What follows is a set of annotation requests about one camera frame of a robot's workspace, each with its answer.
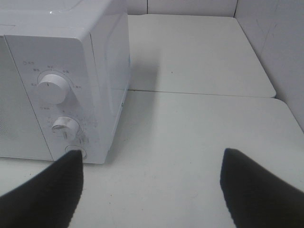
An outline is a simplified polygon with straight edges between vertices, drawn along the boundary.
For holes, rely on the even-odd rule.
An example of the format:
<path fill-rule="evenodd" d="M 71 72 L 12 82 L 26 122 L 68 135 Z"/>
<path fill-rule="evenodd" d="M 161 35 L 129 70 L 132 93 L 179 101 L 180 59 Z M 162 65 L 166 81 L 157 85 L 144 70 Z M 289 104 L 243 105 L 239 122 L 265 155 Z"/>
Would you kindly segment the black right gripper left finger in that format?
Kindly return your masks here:
<path fill-rule="evenodd" d="M 2 228 L 67 228 L 84 185 L 83 157 L 71 150 L 0 198 Z"/>

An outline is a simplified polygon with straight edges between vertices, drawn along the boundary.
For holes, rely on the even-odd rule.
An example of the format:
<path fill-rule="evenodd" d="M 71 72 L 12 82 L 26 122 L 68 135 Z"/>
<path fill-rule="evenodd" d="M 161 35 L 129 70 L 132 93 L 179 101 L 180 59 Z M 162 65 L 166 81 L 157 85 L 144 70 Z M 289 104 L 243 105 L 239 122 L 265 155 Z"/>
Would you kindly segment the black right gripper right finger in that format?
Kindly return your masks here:
<path fill-rule="evenodd" d="M 304 226 L 304 193 L 239 150 L 225 149 L 220 186 L 237 228 Z"/>

